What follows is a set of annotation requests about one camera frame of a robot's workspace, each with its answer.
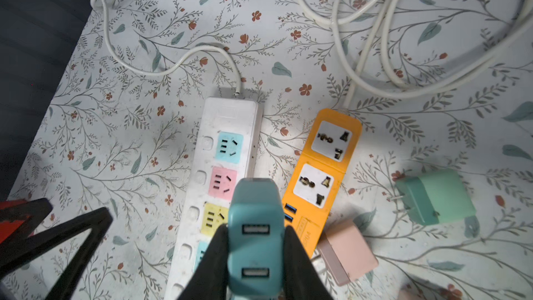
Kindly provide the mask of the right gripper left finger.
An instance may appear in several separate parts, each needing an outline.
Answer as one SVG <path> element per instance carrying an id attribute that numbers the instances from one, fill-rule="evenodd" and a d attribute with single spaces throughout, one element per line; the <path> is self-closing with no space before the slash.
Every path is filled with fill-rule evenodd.
<path id="1" fill-rule="evenodd" d="M 190 282 L 180 293 L 178 299 L 226 300 L 228 254 L 228 227 L 221 225 L 210 241 Z"/>

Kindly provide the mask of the teal plug adapter front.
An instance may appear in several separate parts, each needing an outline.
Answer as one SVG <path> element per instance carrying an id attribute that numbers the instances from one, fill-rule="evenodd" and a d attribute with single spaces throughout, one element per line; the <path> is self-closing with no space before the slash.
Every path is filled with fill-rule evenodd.
<path id="1" fill-rule="evenodd" d="M 228 214 L 229 288 L 240 297 L 277 297 L 283 284 L 284 212 L 271 179 L 241 179 Z"/>

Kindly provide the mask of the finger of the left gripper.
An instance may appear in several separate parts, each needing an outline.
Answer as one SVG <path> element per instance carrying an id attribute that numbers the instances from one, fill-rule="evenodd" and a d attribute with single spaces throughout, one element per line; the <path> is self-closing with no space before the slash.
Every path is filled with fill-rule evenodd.
<path id="1" fill-rule="evenodd" d="M 49 200 L 41 198 L 29 201 L 25 206 L 13 207 L 11 211 L 4 213 L 6 217 L 10 214 L 14 217 L 18 214 L 30 215 L 30 218 L 24 223 L 27 233 L 30 233 L 36 230 L 52 210 L 53 206 Z M 22 268 L 67 240 L 89 231 L 90 233 L 84 243 L 79 247 L 76 255 L 47 295 L 47 299 L 70 299 L 112 221 L 109 210 L 99 208 L 41 233 L 34 233 L 27 238 L 23 238 L 25 232 L 21 227 L 12 238 L 1 244 L 1 278 L 4 279 L 8 274 Z"/>

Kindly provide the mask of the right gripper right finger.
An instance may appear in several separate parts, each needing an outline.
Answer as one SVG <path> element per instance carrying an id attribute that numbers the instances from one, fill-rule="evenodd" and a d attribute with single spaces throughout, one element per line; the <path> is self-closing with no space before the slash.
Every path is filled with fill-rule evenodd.
<path id="1" fill-rule="evenodd" d="M 284 233 L 283 292 L 286 299 L 333 299 L 291 226 Z"/>

